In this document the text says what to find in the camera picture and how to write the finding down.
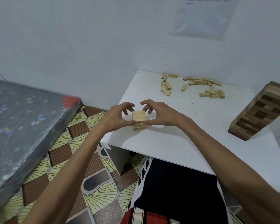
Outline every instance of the mattress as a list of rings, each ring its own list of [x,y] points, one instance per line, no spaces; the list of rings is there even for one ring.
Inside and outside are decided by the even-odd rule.
[[[50,150],[80,106],[77,97],[0,81],[0,207]]]

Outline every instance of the white desk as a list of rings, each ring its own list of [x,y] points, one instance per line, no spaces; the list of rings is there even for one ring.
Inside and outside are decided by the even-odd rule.
[[[139,103],[146,99],[163,101],[179,112],[191,117],[203,130],[218,140],[240,159],[257,171],[272,187],[280,192],[280,149],[269,127],[262,129],[248,141],[243,141],[227,132],[231,121],[253,99],[250,88],[223,85],[216,89],[224,89],[225,99],[199,97],[208,88],[207,85],[187,86],[181,91],[182,77],[168,78],[172,86],[172,94],[161,93],[161,74],[137,71],[120,103],[132,102],[135,110],[142,110]],[[153,119],[156,113],[147,115]],[[123,118],[132,119],[129,114]],[[102,144],[108,148],[114,165],[121,172],[127,151],[134,151],[147,156],[186,166],[202,172],[214,174],[194,144],[178,128],[173,126],[148,126],[147,130],[133,131],[133,127],[125,127],[106,134]]]

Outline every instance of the jenga tower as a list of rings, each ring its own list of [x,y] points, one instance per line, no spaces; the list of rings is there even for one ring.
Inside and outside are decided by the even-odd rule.
[[[132,112],[133,120],[137,121],[137,124],[134,125],[135,131],[145,130],[146,125],[144,121],[146,120],[145,111],[135,111]]]
[[[228,132],[246,141],[280,116],[280,84],[270,82],[232,121]]]

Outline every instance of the poster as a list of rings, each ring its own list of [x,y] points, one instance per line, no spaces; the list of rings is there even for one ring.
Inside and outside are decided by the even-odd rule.
[[[238,0],[179,0],[170,35],[219,38]]]

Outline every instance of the forearm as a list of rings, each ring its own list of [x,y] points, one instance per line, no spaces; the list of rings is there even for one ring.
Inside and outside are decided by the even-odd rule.
[[[24,224],[65,223],[77,198],[85,172],[104,133],[92,128],[79,149],[42,192]]]
[[[220,181],[261,223],[280,218],[280,195],[249,165],[203,131],[190,118],[178,127],[191,139]]]

